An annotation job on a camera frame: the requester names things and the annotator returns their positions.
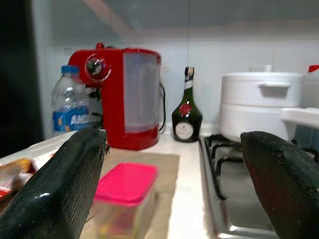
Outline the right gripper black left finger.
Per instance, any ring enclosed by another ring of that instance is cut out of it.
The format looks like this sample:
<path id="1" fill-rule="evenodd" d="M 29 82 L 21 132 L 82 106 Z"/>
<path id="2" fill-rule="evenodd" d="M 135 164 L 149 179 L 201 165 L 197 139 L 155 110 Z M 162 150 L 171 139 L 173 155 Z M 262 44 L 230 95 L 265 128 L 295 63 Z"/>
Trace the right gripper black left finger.
<path id="1" fill-rule="evenodd" d="M 74 133 L 0 215 L 2 239 L 78 239 L 89 215 L 107 148 L 105 130 Z"/>

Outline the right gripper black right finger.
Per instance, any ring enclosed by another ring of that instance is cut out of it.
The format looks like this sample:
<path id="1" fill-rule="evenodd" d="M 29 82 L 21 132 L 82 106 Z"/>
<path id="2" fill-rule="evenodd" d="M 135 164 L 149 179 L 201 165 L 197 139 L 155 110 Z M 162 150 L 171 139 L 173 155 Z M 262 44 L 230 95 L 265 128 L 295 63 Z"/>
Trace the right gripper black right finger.
<path id="1" fill-rule="evenodd" d="M 281 239 L 319 237 L 319 165 L 304 150 L 263 131 L 240 135 L 257 197 Z"/>

